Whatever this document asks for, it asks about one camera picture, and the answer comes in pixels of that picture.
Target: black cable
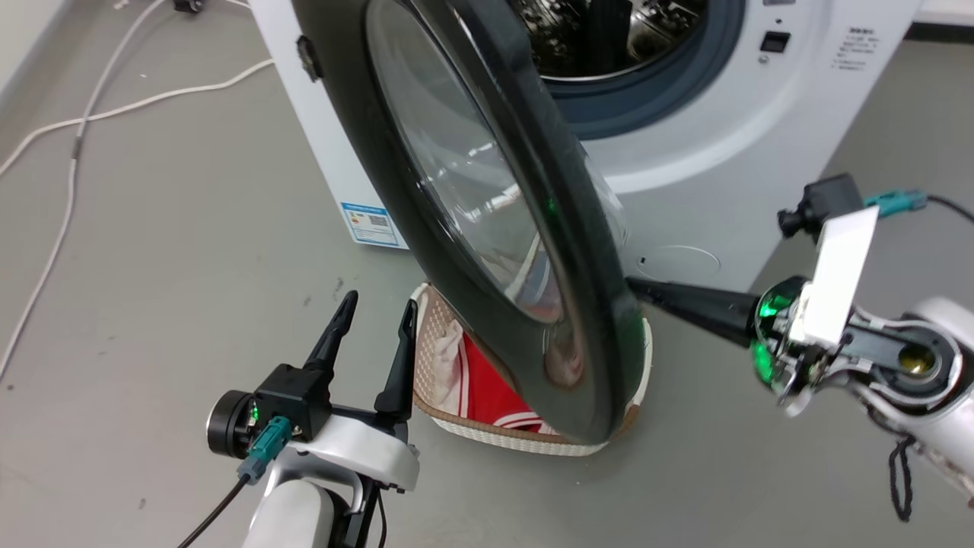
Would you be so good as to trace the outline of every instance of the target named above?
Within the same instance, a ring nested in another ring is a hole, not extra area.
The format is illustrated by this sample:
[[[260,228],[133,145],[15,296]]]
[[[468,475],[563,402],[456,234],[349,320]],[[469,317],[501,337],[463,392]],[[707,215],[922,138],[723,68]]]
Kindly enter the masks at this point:
[[[213,508],[213,511],[210,512],[208,516],[206,516],[206,519],[203,520],[203,522],[200,524],[199,527],[194,529],[193,532],[189,533],[189,536],[187,536],[186,540],[183,540],[179,544],[178,548],[186,548],[187,546],[192,544],[193,541],[197,539],[197,537],[203,534],[203,531],[205,531],[206,528],[209,527],[209,524],[212,524],[213,520],[215,520],[224,510],[226,510],[227,506],[230,506],[230,503],[233,502],[234,498],[236,498],[237,495],[240,494],[241,489],[244,488],[244,486],[247,483],[247,480],[249,480],[249,476],[244,475],[243,477],[241,477],[240,480],[237,482],[237,484],[234,486],[234,488],[230,489],[230,492],[228,492],[227,495],[223,497],[223,500],[221,500],[220,503],[216,505],[216,508]]]
[[[382,534],[379,535],[379,548],[386,548],[386,505],[382,503],[381,493],[379,493],[379,517],[382,518]]]
[[[873,424],[875,424],[880,430],[884,430],[885,432],[887,432],[889,434],[892,434],[893,436],[896,436],[897,438],[902,437],[902,436],[909,436],[909,434],[907,434],[906,432],[901,432],[899,430],[894,430],[891,426],[889,426],[888,424],[886,424],[884,422],[885,421],[885,418],[884,417],[883,418],[880,418],[881,415],[879,415],[879,413],[876,411],[876,408],[874,408],[872,406],[869,406],[868,404],[864,404],[864,405],[867,406],[866,416],[868,416],[869,419],[873,421]]]
[[[917,442],[913,436],[903,438],[893,452],[889,454],[889,493],[893,502],[893,510],[896,510],[896,517],[904,524],[910,521],[913,514],[913,476],[910,474],[910,463],[907,461],[907,449]],[[896,488],[896,457],[900,457],[903,468],[903,500],[900,500],[900,491]]]
[[[933,202],[934,204],[940,204],[941,206],[944,206],[949,210],[953,210],[954,213],[966,218],[970,222],[974,222],[974,213],[971,213],[970,210],[963,207],[961,204],[955,202],[954,200],[951,200],[950,198],[945,198],[937,194],[927,194],[926,201]]]

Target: label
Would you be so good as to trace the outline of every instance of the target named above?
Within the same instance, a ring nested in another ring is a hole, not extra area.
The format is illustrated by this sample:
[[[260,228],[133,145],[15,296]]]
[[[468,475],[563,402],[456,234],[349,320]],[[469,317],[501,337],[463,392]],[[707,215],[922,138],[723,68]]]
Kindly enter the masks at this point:
[[[342,202],[342,212],[357,242],[380,246],[399,245],[393,232],[393,222],[386,210]]]
[[[865,26],[851,26],[843,38],[839,51],[832,59],[832,68],[849,72],[866,70],[876,49],[880,46],[880,39],[876,30]]]

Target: door glass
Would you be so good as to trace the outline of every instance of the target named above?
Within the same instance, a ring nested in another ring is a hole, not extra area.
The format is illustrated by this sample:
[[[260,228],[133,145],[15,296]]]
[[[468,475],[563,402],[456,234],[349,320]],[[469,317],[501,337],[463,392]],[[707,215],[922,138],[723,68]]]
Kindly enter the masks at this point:
[[[562,318],[561,293],[514,173],[449,61],[413,15],[372,2],[367,37],[421,184],[457,243],[525,314]]]

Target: green light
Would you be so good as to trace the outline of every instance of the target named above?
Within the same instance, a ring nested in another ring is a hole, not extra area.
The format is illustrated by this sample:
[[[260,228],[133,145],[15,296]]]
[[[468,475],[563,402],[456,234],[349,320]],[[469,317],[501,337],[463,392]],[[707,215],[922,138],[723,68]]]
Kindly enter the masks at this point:
[[[769,295],[768,298],[762,301],[761,307],[758,308],[758,316],[761,318],[777,316],[778,312],[791,306],[791,303],[792,299],[790,297],[781,294]]]
[[[759,340],[751,343],[751,357],[754,359],[754,369],[758,372],[758,377],[764,384],[771,384],[771,378],[774,376],[774,368],[771,365],[774,363],[774,358]]]

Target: connector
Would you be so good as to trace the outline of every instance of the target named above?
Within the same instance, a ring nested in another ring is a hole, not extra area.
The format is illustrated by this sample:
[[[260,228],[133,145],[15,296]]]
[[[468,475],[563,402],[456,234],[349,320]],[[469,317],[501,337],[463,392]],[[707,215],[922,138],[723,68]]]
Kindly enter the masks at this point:
[[[247,483],[254,485],[260,481],[267,466],[281,454],[287,442],[291,441],[291,421],[276,416],[267,423],[257,439],[250,444],[247,458],[237,467],[237,477],[247,476]]]
[[[880,218],[922,210],[926,207],[926,203],[926,194],[919,190],[894,190],[871,196],[865,200],[867,208],[880,206]]]

